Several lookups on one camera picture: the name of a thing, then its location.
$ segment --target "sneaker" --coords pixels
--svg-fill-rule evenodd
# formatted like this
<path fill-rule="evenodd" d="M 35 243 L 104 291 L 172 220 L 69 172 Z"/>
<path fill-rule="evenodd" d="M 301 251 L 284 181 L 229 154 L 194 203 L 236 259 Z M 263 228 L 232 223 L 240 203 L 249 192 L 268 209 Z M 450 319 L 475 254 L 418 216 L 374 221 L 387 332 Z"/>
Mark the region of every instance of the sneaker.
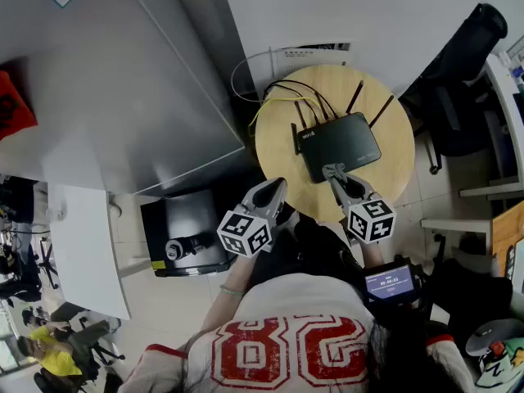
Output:
<path fill-rule="evenodd" d="M 119 318 L 107 318 L 106 321 L 109 324 L 109 333 L 115 333 L 122 326 L 122 321 Z"/>

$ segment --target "yellow shirt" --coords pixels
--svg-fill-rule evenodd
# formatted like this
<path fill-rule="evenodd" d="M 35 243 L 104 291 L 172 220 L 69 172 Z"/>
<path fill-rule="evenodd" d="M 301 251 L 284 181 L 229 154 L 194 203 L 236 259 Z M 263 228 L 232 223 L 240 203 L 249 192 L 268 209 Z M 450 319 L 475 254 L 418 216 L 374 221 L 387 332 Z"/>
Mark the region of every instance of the yellow shirt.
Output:
<path fill-rule="evenodd" d="M 44 344 L 49 346 L 58 342 L 54 337 L 50 336 L 49 329 L 47 329 L 45 326 L 42 326 L 31 333 L 29 335 L 29 339 L 34 341 L 42 341 Z M 38 362 L 51 374 L 54 374 L 58 377 L 82 375 L 82 372 L 75 365 L 73 357 L 66 352 L 60 352 L 57 350 L 46 351 L 45 358 L 39 359 Z"/>

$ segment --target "digital screen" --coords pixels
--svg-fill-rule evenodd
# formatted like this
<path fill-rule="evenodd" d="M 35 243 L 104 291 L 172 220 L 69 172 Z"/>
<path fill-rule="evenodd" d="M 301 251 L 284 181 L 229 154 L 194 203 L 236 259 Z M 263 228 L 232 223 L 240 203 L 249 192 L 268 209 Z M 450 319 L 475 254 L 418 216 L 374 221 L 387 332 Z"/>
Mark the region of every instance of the digital screen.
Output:
<path fill-rule="evenodd" d="M 378 298 L 398 296 L 414 289 L 408 265 L 366 277 L 366 287 Z"/>

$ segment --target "person in yellow shirt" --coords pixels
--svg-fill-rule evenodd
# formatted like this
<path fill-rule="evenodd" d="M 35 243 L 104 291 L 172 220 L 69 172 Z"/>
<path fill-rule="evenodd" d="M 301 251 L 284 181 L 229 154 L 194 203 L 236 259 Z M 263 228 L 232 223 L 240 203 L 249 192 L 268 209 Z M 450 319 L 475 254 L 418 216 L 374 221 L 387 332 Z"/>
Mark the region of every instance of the person in yellow shirt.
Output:
<path fill-rule="evenodd" d="M 63 330 L 68 326 L 67 322 L 48 322 L 29 337 L 19 337 L 18 349 L 24 356 L 35 358 L 55 376 L 81 376 L 89 366 L 89 348 L 101 337 L 116 331 L 120 320 L 102 320 L 80 332 L 72 333 L 64 342 L 51 336 L 52 331 Z"/>

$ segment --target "red sleeve trim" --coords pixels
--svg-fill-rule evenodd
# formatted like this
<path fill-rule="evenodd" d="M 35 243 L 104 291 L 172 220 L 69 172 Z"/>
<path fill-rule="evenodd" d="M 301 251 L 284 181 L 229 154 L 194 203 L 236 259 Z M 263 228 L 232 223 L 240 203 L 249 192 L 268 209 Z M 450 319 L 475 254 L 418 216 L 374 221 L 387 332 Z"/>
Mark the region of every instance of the red sleeve trim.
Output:
<path fill-rule="evenodd" d="M 438 337 L 430 337 L 427 341 L 426 341 L 426 348 L 428 346 L 431 346 L 431 345 L 434 345 L 436 344 L 437 342 L 442 342 L 442 341 L 452 341 L 452 342 L 455 342 L 455 340 L 453 339 L 453 337 L 451 335 L 439 335 Z"/>
<path fill-rule="evenodd" d="M 182 359 L 187 359 L 187 353 L 186 352 L 182 352 L 180 350 L 174 350 L 172 348 L 168 348 L 167 346 L 163 346 L 163 345 L 160 345 L 160 344 L 149 345 L 146 348 L 146 351 L 149 351 L 149 350 L 157 350 L 158 352 L 163 352 L 164 354 L 174 355 L 175 357 L 179 357 L 179 358 L 182 358 Z"/>

